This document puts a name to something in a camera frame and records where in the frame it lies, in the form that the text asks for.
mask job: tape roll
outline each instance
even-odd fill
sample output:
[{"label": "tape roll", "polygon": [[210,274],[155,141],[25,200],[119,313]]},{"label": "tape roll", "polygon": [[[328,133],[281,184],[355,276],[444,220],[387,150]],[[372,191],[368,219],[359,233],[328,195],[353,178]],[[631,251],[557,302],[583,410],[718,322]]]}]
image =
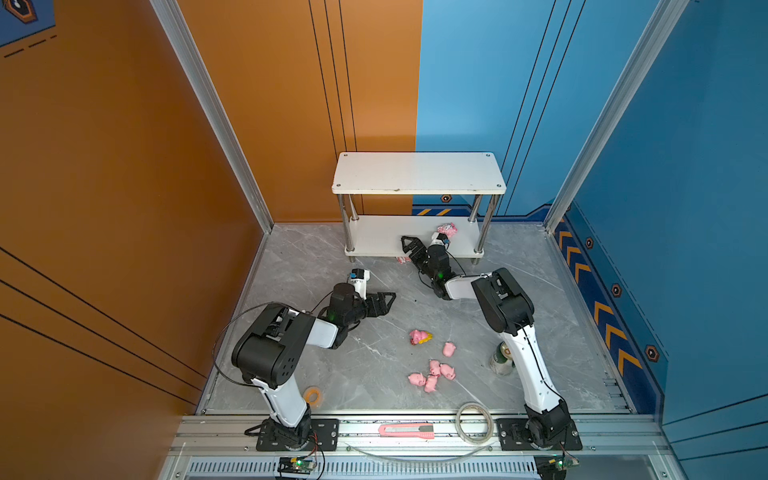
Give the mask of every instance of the tape roll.
[{"label": "tape roll", "polygon": [[323,393],[316,386],[310,386],[304,390],[304,401],[310,404],[310,408],[319,406],[323,402]]}]

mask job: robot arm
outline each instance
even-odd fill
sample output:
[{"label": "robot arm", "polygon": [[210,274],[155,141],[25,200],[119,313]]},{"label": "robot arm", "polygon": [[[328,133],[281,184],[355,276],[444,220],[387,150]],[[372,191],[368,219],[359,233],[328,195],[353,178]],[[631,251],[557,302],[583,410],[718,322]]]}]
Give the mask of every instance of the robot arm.
[{"label": "robot arm", "polygon": [[232,364],[246,383],[261,391],[270,409],[260,433],[269,442],[299,448],[310,436],[310,407],[293,376],[304,347],[336,349],[362,319],[389,312],[396,295],[366,295],[369,275],[368,270],[355,269],[351,283],[337,283],[319,317],[270,303],[235,344]]},{"label": "robot arm", "polygon": [[485,321],[504,340],[517,366],[534,443],[546,448],[564,442],[571,416],[538,348],[533,302],[505,268],[476,276],[454,273],[445,249],[447,240],[444,234],[436,233],[432,244],[425,247],[418,238],[401,239],[403,253],[409,254],[420,273],[429,276],[438,297],[477,299],[480,303]]}]

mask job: gray marble surface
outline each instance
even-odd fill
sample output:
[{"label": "gray marble surface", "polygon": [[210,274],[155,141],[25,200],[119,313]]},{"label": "gray marble surface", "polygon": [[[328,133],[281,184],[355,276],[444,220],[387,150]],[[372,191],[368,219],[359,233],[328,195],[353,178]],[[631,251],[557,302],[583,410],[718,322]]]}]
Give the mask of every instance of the gray marble surface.
[{"label": "gray marble surface", "polygon": [[[455,221],[461,228],[461,219]],[[505,266],[522,285],[535,305],[537,337],[549,372],[572,412],[616,412],[604,383],[611,377],[610,370],[587,331],[589,325],[577,318],[568,302],[548,241],[539,225],[495,223],[480,264],[459,262],[467,273]],[[345,281],[353,267],[361,266],[371,270],[369,292],[397,293],[387,316],[363,320],[337,350],[305,348],[295,375],[301,391],[309,386],[323,391],[323,403],[315,412],[451,410],[470,401],[490,409],[524,412],[516,373],[497,376],[488,367],[500,339],[488,327],[476,300],[441,300],[419,281],[411,263],[369,257],[352,264],[343,250],[340,223],[276,225],[245,302],[251,306],[280,301],[308,310],[335,283]],[[455,271],[460,270],[453,260],[452,264]],[[234,379],[240,380],[240,372],[229,362],[231,350],[255,316],[249,313],[236,323],[220,354],[220,365]],[[412,346],[408,332],[413,329],[427,330],[435,338]],[[442,355],[446,341],[458,347],[450,359]],[[412,372],[427,374],[430,359],[453,366],[456,379],[441,378],[436,392],[424,393],[406,377]],[[265,407],[258,391],[220,377],[206,404],[210,412],[264,411]]]}]

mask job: white shelf board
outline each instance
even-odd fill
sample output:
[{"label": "white shelf board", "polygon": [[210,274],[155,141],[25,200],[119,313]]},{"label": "white shelf board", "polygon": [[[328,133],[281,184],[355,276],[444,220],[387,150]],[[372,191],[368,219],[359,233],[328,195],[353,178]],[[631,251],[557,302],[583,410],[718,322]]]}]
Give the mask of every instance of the white shelf board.
[{"label": "white shelf board", "polygon": [[456,258],[480,258],[475,253],[480,229],[478,223],[469,223],[467,217],[427,217],[398,215],[360,215],[349,221],[355,251],[348,257],[405,257],[400,237],[418,237],[429,245],[432,234],[444,223],[453,222],[458,232],[451,238],[448,251]]},{"label": "white shelf board", "polygon": [[507,190],[489,152],[342,152],[335,194],[503,195]]}]

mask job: pink utility knife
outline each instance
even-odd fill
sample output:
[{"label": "pink utility knife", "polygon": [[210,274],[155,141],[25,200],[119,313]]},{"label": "pink utility knife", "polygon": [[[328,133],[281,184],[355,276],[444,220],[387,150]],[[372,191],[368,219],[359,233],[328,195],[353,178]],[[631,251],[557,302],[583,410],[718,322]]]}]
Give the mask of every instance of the pink utility knife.
[{"label": "pink utility knife", "polygon": [[389,423],[379,427],[379,435],[430,440],[435,438],[435,429],[431,423]]}]

